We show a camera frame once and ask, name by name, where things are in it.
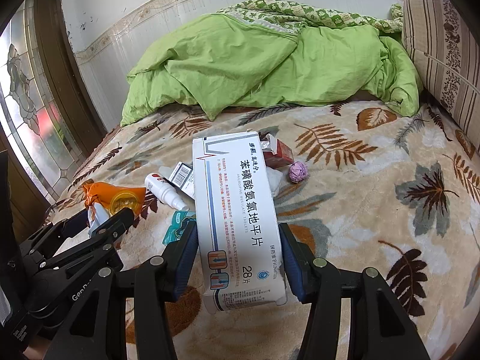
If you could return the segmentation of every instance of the pillow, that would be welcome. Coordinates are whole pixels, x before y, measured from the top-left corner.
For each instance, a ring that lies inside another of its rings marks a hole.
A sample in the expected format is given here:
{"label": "pillow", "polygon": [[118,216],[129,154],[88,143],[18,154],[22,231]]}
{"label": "pillow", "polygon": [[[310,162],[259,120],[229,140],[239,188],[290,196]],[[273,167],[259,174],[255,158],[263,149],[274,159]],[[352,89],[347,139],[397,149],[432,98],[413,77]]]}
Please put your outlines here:
{"label": "pillow", "polygon": [[480,147],[480,54],[449,0],[405,0],[402,43],[423,85]]}

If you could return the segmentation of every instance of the green comforter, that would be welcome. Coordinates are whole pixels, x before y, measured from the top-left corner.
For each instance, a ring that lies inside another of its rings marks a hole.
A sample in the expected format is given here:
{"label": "green comforter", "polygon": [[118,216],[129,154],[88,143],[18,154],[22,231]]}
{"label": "green comforter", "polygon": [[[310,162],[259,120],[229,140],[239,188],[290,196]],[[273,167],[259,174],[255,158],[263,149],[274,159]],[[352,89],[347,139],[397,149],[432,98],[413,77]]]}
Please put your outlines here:
{"label": "green comforter", "polygon": [[172,102],[200,104],[213,120],[230,105],[325,105],[360,89],[411,116],[422,84],[403,47],[380,36],[401,31],[398,5],[392,15],[256,0],[201,16],[154,42],[128,74],[121,124]]}

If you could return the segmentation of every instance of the red box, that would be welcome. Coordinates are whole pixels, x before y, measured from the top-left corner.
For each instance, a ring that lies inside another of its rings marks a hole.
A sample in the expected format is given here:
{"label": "red box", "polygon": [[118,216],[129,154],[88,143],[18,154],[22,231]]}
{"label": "red box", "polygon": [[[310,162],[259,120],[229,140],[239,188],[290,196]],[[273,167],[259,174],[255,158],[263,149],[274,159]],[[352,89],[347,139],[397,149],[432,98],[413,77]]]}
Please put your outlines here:
{"label": "red box", "polygon": [[265,165],[277,169],[294,163],[292,149],[272,134],[267,134],[266,140],[260,142]]}

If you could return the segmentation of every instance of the window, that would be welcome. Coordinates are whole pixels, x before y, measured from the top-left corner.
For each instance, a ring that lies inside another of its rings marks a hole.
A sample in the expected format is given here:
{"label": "window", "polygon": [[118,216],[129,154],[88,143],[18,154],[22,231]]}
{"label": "window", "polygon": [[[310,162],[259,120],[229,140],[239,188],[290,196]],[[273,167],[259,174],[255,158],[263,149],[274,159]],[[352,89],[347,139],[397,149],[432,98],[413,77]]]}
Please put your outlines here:
{"label": "window", "polygon": [[47,83],[25,0],[0,36],[0,123],[18,160],[53,204],[85,155],[75,143]]}

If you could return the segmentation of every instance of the amlodipine besylate tablets box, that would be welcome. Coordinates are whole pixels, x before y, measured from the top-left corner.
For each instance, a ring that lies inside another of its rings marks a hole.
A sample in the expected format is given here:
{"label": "amlodipine besylate tablets box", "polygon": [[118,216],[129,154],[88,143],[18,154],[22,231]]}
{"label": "amlodipine besylate tablets box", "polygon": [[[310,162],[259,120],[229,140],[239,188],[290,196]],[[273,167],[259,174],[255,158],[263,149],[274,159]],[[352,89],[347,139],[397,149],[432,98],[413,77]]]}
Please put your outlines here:
{"label": "amlodipine besylate tablets box", "polygon": [[258,133],[194,139],[193,172],[208,312],[285,303],[277,216]]}

